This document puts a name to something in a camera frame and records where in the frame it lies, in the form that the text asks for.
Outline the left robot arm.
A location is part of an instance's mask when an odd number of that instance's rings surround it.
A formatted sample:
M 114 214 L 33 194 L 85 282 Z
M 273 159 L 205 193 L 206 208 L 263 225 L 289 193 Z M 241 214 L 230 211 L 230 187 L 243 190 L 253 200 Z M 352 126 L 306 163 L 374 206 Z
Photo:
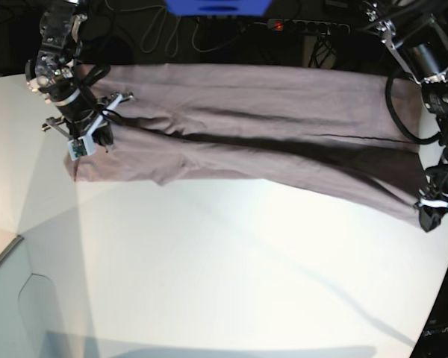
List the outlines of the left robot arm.
M 379 36 L 399 64 L 385 85 L 385 102 L 400 132 L 417 145 L 437 143 L 438 164 L 425 170 L 426 187 L 415 207 L 425 232 L 434 230 L 448 213 L 448 33 L 444 18 L 448 1 L 361 1 L 367 22 L 361 31 Z M 396 78 L 406 75 L 421 89 L 424 107 L 435 115 L 439 131 L 431 137 L 413 135 L 391 100 Z

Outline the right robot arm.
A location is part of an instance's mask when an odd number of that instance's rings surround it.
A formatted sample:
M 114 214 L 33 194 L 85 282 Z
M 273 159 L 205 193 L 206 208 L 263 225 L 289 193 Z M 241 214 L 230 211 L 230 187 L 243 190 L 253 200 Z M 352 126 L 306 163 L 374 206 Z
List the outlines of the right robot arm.
M 86 1 L 51 1 L 40 20 L 37 56 L 25 66 L 29 89 L 60 112 L 60 117 L 48 118 L 42 130 L 62 134 L 73 161 L 90 156 L 97 145 L 113 144 L 111 122 L 119 117 L 115 108 L 133 98 L 130 92 L 94 96 L 91 87 L 109 74 L 109 65 L 95 65 L 83 78 L 78 74 L 84 46 L 80 27 L 85 21 Z

